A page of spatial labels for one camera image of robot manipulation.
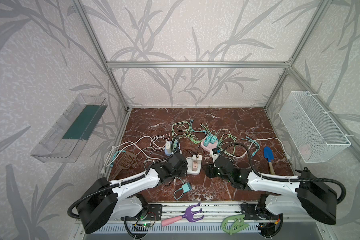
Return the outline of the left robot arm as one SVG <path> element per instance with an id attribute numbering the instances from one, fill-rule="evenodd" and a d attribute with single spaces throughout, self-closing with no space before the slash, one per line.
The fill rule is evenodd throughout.
<path id="1" fill-rule="evenodd" d="M 134 217 L 143 206 L 133 210 L 129 201 L 141 191 L 169 183 L 187 173 L 186 158 L 175 153 L 158 163 L 153 163 L 146 171 L 121 180 L 108 181 L 105 177 L 96 180 L 78 200 L 72 203 L 67 215 L 79 219 L 86 234 L 92 234 L 103 227 L 111 218 Z"/>

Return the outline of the white power socket block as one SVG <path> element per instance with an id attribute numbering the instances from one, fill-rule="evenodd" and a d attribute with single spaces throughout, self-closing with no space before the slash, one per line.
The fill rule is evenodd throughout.
<path id="1" fill-rule="evenodd" d="M 203 156 L 201 154 L 193 155 L 186 158 L 187 160 L 187 175 L 199 175 L 202 167 Z"/>

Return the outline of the teal charger plug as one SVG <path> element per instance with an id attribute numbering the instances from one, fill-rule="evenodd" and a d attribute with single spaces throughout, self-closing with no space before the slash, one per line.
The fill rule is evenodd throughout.
<path id="1" fill-rule="evenodd" d="M 192 189 L 190 183 L 185 183 L 182 185 L 181 190 L 183 191 L 183 193 L 187 193 Z"/>

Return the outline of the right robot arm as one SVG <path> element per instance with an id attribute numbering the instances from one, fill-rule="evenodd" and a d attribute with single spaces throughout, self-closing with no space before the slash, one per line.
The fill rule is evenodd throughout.
<path id="1" fill-rule="evenodd" d="M 206 175 L 228 181 L 243 191 L 264 192 L 257 203 L 259 215 L 306 215 L 327 225 L 337 223 L 337 206 L 345 199 L 346 187 L 339 181 L 317 178 L 308 168 L 298 176 L 258 172 L 249 156 L 249 169 L 238 168 L 226 157 L 226 150 L 210 150 L 213 163 Z"/>

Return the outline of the pink charger plug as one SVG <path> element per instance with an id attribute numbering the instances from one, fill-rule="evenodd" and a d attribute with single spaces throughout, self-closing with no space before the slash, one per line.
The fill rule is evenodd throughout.
<path id="1" fill-rule="evenodd" d="M 193 170 L 193 171 L 197 171 L 197 169 L 198 169 L 198 162 L 197 162 L 197 161 L 193 161 L 192 170 Z"/>

